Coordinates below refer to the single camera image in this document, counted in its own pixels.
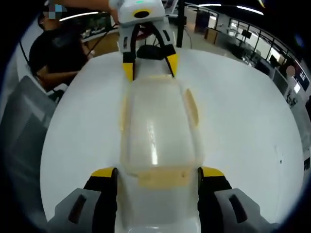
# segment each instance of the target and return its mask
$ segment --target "ceiling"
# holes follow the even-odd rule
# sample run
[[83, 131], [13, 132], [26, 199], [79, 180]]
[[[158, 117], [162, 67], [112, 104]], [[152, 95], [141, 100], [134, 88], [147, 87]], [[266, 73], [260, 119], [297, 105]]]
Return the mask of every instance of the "ceiling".
[[[311, 67], [311, 31], [308, 2], [302, 0], [186, 0], [193, 4], [220, 3], [222, 6], [211, 6], [212, 10], [226, 14], [232, 18], [247, 22], [274, 35], [286, 44], [301, 60], [306, 61]], [[259, 15], [241, 10], [235, 6], [246, 6], [264, 13]]]

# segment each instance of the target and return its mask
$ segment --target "office chair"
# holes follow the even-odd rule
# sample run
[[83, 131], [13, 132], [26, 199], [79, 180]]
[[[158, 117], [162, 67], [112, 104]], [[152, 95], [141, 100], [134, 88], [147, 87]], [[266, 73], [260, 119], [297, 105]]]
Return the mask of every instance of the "office chair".
[[0, 150], [16, 199], [26, 218], [44, 230], [40, 161], [56, 103], [25, 76], [8, 98], [0, 124]]

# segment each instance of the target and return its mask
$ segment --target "white table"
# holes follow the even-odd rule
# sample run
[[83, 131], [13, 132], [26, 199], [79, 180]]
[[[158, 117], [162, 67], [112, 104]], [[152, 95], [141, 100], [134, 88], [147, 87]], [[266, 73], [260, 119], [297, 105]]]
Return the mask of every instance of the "white table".
[[[198, 105], [204, 165], [220, 169], [269, 222], [280, 222], [303, 182], [299, 132], [283, 96], [268, 76], [241, 62], [203, 51], [179, 53], [176, 78]], [[91, 59], [56, 108], [41, 159], [48, 220], [93, 171], [119, 164], [121, 102], [129, 85], [121, 61], [118, 52]], [[165, 73], [164, 61], [137, 61], [138, 78]]]

